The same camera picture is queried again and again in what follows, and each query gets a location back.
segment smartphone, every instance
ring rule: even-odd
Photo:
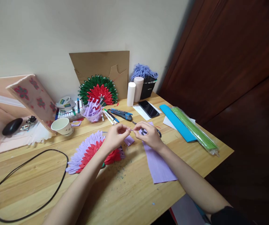
[[[150,118],[159,116],[159,112],[152,105],[150,105],[149,102],[142,101],[138,104],[143,108]]]

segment pink floral board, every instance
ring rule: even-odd
[[[43,85],[34,74],[27,75],[6,89],[52,133],[56,107]]]

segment blue yarn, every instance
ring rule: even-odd
[[[156,72],[153,72],[152,70],[150,70],[150,68],[148,66],[137,64],[137,65],[135,65],[133,75],[131,76],[131,81],[134,81],[135,77],[157,78],[158,74]]]

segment person's left hand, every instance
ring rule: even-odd
[[[130,127],[127,127],[121,123],[113,125],[109,129],[101,148],[103,148],[107,154],[111,153],[121,145],[121,142],[127,138],[130,132]]]

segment red and green paper fan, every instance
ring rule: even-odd
[[[85,139],[85,141],[83,141],[76,149],[76,153],[68,162],[69,167],[66,168],[66,172],[69,174],[80,173],[101,147],[104,140],[105,136],[103,136],[102,131],[97,131],[97,133],[93,133],[91,136]],[[125,155],[122,147],[120,146],[106,157],[104,164],[109,165],[124,158]]]
[[[107,105],[113,105],[118,102],[118,93],[113,81],[102,75],[88,78],[79,88],[78,96],[80,96],[84,104],[93,99],[103,101]]]

